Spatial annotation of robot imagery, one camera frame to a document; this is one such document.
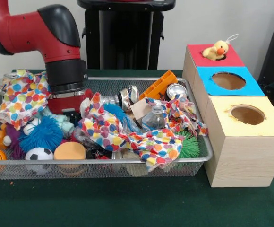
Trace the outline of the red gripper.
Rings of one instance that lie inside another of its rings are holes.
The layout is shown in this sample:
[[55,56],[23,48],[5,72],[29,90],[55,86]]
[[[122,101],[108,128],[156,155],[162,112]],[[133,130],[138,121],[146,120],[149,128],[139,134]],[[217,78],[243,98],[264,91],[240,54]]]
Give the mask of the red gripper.
[[65,114],[73,111],[79,113],[83,100],[92,97],[93,92],[89,88],[70,93],[52,94],[48,99],[48,107],[53,114]]

